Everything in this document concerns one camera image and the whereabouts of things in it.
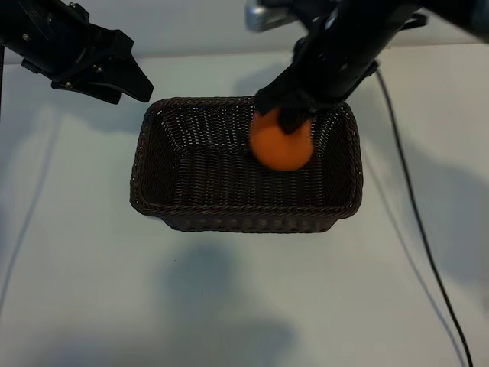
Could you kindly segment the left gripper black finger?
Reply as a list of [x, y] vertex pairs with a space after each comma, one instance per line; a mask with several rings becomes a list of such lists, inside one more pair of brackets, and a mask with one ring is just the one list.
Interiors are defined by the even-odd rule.
[[132, 56], [110, 56], [110, 102], [126, 94], [139, 102], [149, 102], [154, 86]]
[[52, 76], [51, 87], [81, 93], [111, 104], [118, 104], [122, 95], [122, 91], [115, 85], [114, 80], [105, 74]]

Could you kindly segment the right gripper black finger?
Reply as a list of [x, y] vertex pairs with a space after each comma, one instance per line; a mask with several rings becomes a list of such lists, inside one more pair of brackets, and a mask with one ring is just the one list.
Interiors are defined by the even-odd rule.
[[283, 89], [279, 86], [266, 86], [256, 93], [256, 109], [261, 115], [266, 115], [273, 109], [282, 106]]
[[310, 118], [310, 115], [308, 109], [281, 109], [278, 124], [284, 134], [291, 135]]

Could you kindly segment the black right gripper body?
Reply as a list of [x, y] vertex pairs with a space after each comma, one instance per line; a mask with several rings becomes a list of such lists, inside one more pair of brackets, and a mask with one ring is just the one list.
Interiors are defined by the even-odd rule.
[[415, 12], [415, 1], [340, 1], [329, 19], [312, 25], [293, 62], [268, 85], [283, 89], [281, 108], [345, 101]]

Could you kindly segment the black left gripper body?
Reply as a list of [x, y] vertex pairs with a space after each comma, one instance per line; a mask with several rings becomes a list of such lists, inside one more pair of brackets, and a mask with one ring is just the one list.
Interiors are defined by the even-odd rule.
[[33, 73], [52, 76], [101, 73], [110, 76], [110, 56], [131, 55], [134, 41], [120, 30], [89, 20], [76, 3], [8, 1], [7, 48]]

